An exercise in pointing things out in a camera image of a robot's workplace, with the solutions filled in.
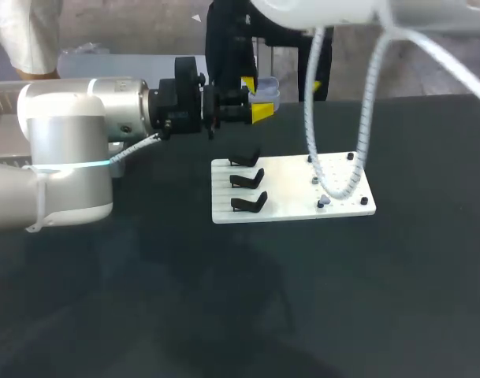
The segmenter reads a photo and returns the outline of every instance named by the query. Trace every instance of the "mounting plate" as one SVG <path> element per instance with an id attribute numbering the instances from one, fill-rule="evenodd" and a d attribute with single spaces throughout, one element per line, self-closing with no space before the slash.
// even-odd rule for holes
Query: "mounting plate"
<path id="1" fill-rule="evenodd" d="M 343 187 L 352 172 L 353 161 L 349 161 L 347 156 L 346 152 L 319 155 L 327 180 L 336 187 Z M 344 201 L 331 199 L 329 205 L 319 209 L 317 202 L 325 192 L 320 184 L 311 182 L 314 171 L 307 158 L 308 155 L 261 157 L 252 168 L 231 166 L 228 159 L 213 160 L 211 200 L 214 223 L 359 217 L 376 212 L 376 204 L 365 174 L 352 197 Z M 257 189 L 231 188 L 231 175 L 253 178 L 261 168 L 264 168 L 265 176 Z M 231 198 L 255 202 L 264 191 L 268 192 L 269 199 L 259 213 L 233 212 Z M 363 197 L 368 199 L 366 205 L 361 205 Z"/>

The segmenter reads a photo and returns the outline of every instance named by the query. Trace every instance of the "white cable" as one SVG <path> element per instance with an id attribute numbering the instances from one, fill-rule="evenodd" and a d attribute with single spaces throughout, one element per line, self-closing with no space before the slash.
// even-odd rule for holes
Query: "white cable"
<path id="1" fill-rule="evenodd" d="M 87 95 L 88 96 L 94 96 L 95 84 L 96 84 L 97 81 L 98 81 L 98 79 L 91 79 L 91 81 L 87 85 Z"/>
<path id="2" fill-rule="evenodd" d="M 378 77 L 381 70 L 381 63 L 383 57 L 390 43 L 390 38 L 387 35 L 382 35 L 374 48 L 373 56 L 370 61 L 366 89 L 363 96 L 362 115 L 360 117 L 359 126 L 359 138 L 357 141 L 357 156 L 355 159 L 355 166 L 350 178 L 348 179 L 346 187 L 339 191 L 331 188 L 329 183 L 323 174 L 322 166 L 318 159 L 318 151 L 315 144 L 314 127 L 313 127 L 313 88 L 317 72 L 318 59 L 320 58 L 320 50 L 322 48 L 322 41 L 324 39 L 325 29 L 318 28 L 313 43 L 311 45 L 310 58 L 308 62 L 307 79 L 304 95 L 304 120 L 306 128 L 306 138 L 308 145 L 308 152 L 311 156 L 311 162 L 313 164 L 315 174 L 318 177 L 318 181 L 322 185 L 324 191 L 329 194 L 330 197 L 335 199 L 349 198 L 353 191 L 359 184 L 363 166 L 366 164 L 367 151 L 369 149 L 370 127 L 371 119 L 373 116 L 374 98 L 376 88 L 378 86 Z"/>
<path id="3" fill-rule="evenodd" d="M 83 163 L 61 163 L 61 164 L 34 164 L 33 167 L 41 171 L 62 171 L 65 169 L 79 169 L 101 167 L 110 164 L 109 160 L 85 161 Z"/>
<path id="4" fill-rule="evenodd" d="M 416 31 L 398 28 L 394 24 L 393 16 L 390 12 L 389 0 L 384 0 L 381 2 L 378 14 L 385 28 L 385 32 L 379 38 L 370 60 L 359 124 L 359 136 L 356 148 L 357 156 L 355 159 L 353 172 L 348 179 L 346 187 L 341 191 L 331 188 L 327 183 L 322 171 L 322 166 L 318 159 L 318 151 L 314 138 L 313 88 L 322 42 L 325 36 L 324 28 L 317 28 L 313 43 L 311 45 L 304 94 L 304 120 L 308 152 L 311 156 L 315 175 L 318 177 L 318 181 L 322 185 L 322 188 L 330 197 L 338 200 L 349 198 L 357 188 L 362 177 L 363 168 L 367 160 L 367 152 L 369 150 L 371 120 L 373 116 L 374 100 L 376 97 L 381 65 L 383 58 L 385 57 L 385 53 L 393 40 L 408 39 L 415 43 L 480 99 L 480 79 L 432 39 Z"/>
<path id="5" fill-rule="evenodd" d="M 110 159 L 110 164 L 115 164 L 118 163 L 119 161 L 123 160 L 133 152 L 139 150 L 140 148 L 144 148 L 146 146 L 150 146 L 151 144 L 161 142 L 161 139 L 159 138 L 159 134 L 153 134 L 149 136 L 148 138 L 145 138 L 141 142 L 138 142 L 137 144 L 134 144 L 133 146 L 129 147 L 128 149 L 120 152 L 119 154 L 115 155 Z"/>
<path id="6" fill-rule="evenodd" d="M 26 231 L 34 233 L 39 232 L 43 227 L 46 212 L 46 192 L 47 192 L 47 174 L 39 171 L 32 165 L 25 165 L 22 169 L 32 170 L 36 174 L 36 223 L 26 228 Z"/>

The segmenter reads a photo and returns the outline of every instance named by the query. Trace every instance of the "black bolt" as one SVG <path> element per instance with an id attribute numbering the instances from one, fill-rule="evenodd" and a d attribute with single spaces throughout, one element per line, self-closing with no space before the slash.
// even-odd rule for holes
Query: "black bolt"
<path id="1" fill-rule="evenodd" d="M 200 87 L 204 87 L 204 85 L 207 83 L 207 78 L 205 77 L 204 73 L 200 73 L 198 76 L 198 85 Z"/>

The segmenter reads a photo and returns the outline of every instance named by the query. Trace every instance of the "black table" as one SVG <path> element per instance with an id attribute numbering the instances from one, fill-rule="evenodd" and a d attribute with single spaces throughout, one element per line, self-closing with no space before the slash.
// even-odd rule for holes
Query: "black table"
<path id="1" fill-rule="evenodd" d="M 302 117 L 175 137 L 108 220 L 0 234 L 0 376 L 480 378 L 480 103 L 379 102 L 373 217 L 213 224 L 210 161 L 304 154 Z M 358 119 L 317 105 L 319 150 Z"/>

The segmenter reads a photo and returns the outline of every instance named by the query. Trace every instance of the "screw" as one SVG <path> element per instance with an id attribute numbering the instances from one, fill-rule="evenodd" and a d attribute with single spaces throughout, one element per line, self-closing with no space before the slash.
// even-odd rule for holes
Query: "screw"
<path id="1" fill-rule="evenodd" d="M 325 205 L 329 205 L 330 203 L 331 203 L 331 200 L 329 199 L 329 197 L 327 197 L 326 195 L 322 195 L 322 197 L 320 197 L 320 199 L 317 202 L 317 207 L 319 209 L 323 209 Z"/>
<path id="2" fill-rule="evenodd" d="M 129 134 L 132 131 L 132 129 L 129 126 L 124 125 L 124 126 L 121 126 L 121 131 L 126 134 Z"/>
<path id="3" fill-rule="evenodd" d="M 164 130 L 167 133 L 171 132 L 171 120 L 166 120 L 166 122 L 164 123 Z"/>
<path id="4" fill-rule="evenodd" d="M 203 87 L 207 83 L 207 78 L 204 73 L 199 74 L 197 82 L 200 87 Z"/>

